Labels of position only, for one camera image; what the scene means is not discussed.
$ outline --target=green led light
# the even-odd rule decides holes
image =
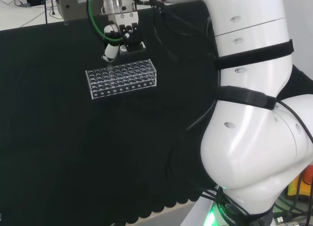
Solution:
[[[203,226],[212,226],[215,222],[214,213],[211,211],[205,218]]]

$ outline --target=black cloth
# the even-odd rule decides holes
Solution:
[[[203,3],[171,8],[204,30]],[[177,178],[164,174],[177,137],[214,100],[217,71],[205,57],[211,49],[203,37],[177,37],[158,22],[160,39],[181,59],[173,62],[151,34],[152,11],[140,11],[139,18],[148,50],[114,64],[151,58],[157,88],[99,101],[91,100],[85,70],[106,64],[87,20],[0,32],[1,225],[133,223],[195,201],[200,192],[187,180],[215,185],[200,160],[209,119],[174,150]],[[280,99],[313,93],[312,85],[294,69]]]

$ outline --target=screw hole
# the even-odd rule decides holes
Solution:
[[[224,125],[225,125],[227,128],[230,128],[230,129],[236,128],[236,125],[233,124],[232,122],[226,122],[226,123],[224,123]]]
[[[300,125],[298,123],[295,124],[295,127],[296,127],[298,132],[301,132],[301,127],[300,127]]]
[[[246,72],[246,68],[237,68],[235,69],[236,73],[245,73]]]

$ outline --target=black velcro strap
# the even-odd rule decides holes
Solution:
[[[276,104],[275,97],[265,95],[262,92],[249,90],[247,88],[238,88],[233,86],[219,87],[217,100],[251,105],[267,110],[273,110]]]
[[[215,66],[217,69],[245,66],[289,56],[293,51],[292,39],[290,39],[286,43],[219,57],[215,61]]]

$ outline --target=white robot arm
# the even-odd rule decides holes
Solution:
[[[191,0],[159,0],[186,2]],[[290,40],[282,0],[203,0],[219,57]],[[221,86],[276,97],[288,82],[291,55],[221,70]],[[313,95],[285,100],[313,133]],[[218,101],[201,144],[209,176],[249,214],[270,210],[285,187],[313,161],[313,144],[283,106],[268,110]]]

